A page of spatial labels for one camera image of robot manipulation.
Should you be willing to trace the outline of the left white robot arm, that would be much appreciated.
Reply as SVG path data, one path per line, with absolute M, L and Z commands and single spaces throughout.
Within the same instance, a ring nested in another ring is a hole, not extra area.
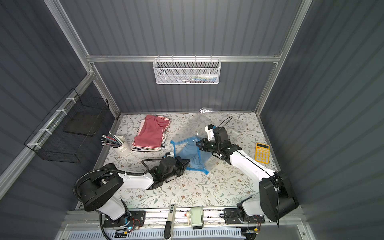
M 125 189 L 157 189 L 182 176 L 189 163 L 189 159 L 172 157 L 166 153 L 160 159 L 142 160 L 146 168 L 142 173 L 123 171 L 114 164 L 106 164 L 77 179 L 73 193 L 85 211 L 96 211 L 118 226 L 131 230 L 139 217 L 134 217 L 123 200 L 115 197 L 115 193 Z

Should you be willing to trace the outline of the clear vacuum bag blue zipper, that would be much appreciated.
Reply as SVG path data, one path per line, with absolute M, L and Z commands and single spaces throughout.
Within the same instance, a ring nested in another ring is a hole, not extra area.
M 232 119 L 227 116 L 215 121 L 214 117 L 220 112 L 214 109 L 202 108 L 197 114 L 193 114 L 171 139 L 173 154 L 175 157 L 189 159 L 188 171 L 197 171 L 205 175 L 210 173 L 209 159 L 213 156 L 210 152 L 203 151 L 203 147 L 209 142 L 215 142 L 215 129 L 221 129 Z

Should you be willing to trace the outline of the white mug pen holder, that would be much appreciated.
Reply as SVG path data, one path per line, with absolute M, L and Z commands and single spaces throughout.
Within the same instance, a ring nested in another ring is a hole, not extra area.
M 119 157 L 126 157 L 132 150 L 132 145 L 129 144 L 124 136 L 116 136 L 122 143 L 120 147 L 115 147 L 113 150 Z

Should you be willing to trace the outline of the pale green box device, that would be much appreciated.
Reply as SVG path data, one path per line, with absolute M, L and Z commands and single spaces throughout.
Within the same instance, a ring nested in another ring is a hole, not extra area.
M 192 207 L 186 212 L 187 224 L 193 230 L 202 229 L 204 227 L 204 211 L 203 207 Z

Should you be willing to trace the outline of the black white handheld tool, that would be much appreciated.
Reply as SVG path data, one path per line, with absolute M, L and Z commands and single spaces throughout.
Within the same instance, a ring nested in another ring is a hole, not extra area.
M 173 237 L 174 221 L 175 221 L 175 217 L 176 217 L 176 208 L 177 207 L 175 204 L 170 205 L 166 225 L 164 228 L 164 239 L 165 240 L 171 240 Z

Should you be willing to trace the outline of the light blue garment in bag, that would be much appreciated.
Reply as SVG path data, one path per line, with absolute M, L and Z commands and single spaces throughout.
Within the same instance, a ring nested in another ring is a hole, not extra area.
M 211 153 L 201 151 L 196 143 L 201 138 L 191 137 L 179 142 L 171 141 L 174 149 L 175 157 L 181 157 L 182 159 L 190 159 L 190 163 L 187 166 L 189 171 L 199 171 L 208 175 L 209 170 L 206 168 L 207 161 L 212 157 Z

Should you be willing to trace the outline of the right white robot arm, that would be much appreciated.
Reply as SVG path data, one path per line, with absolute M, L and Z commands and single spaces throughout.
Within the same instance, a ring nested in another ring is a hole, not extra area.
M 275 172 L 252 159 L 241 147 L 231 143 L 225 128 L 208 125 L 205 132 L 207 137 L 196 143 L 200 151 L 211 153 L 259 184 L 257 197 L 237 204 L 241 221 L 263 215 L 279 225 L 282 217 L 299 207 L 291 181 L 283 171 Z

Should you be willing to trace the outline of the yellow calculator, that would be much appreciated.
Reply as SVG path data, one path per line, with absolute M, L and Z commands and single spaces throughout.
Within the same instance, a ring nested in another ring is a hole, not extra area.
M 255 160 L 258 163 L 269 164 L 270 162 L 270 146 L 262 143 L 256 143 Z

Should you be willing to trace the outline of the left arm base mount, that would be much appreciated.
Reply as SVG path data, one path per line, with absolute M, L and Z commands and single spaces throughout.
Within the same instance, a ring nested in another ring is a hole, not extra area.
M 146 218 L 146 211 L 130 211 L 117 220 L 112 220 L 109 216 L 104 217 L 104 228 L 134 228 L 143 227 Z

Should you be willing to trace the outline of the black white striped tank top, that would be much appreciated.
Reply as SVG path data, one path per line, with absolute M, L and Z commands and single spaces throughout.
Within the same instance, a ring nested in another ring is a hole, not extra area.
M 158 148 L 156 148 L 156 147 L 137 147 L 137 146 L 133 146 L 132 147 L 132 151 L 135 151 L 135 152 L 156 152 L 156 151 L 164 150 L 165 147 L 166 147 L 165 145 L 161 145 Z

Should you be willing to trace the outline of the markers in white basket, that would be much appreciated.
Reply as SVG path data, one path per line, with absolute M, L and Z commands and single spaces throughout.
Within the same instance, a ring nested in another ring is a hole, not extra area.
M 176 83 L 189 83 L 189 84 L 198 84 L 198 83 L 216 83 L 219 80 L 218 74 L 201 74 L 195 76 L 182 76 L 176 79 Z

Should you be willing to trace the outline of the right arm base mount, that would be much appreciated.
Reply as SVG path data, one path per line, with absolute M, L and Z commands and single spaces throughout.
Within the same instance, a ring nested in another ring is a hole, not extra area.
M 226 208 L 223 213 L 220 214 L 220 218 L 225 220 L 227 225 L 235 224 L 264 224 L 265 218 L 263 215 L 248 216 L 245 212 L 238 208 Z

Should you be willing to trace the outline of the pens in mug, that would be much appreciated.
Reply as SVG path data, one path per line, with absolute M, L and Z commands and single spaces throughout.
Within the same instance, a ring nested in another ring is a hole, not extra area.
M 107 135 L 102 135 L 101 143 L 104 146 L 110 146 L 113 148 L 119 148 L 123 145 L 123 143 L 116 138 L 116 136 L 112 135 L 107 136 Z

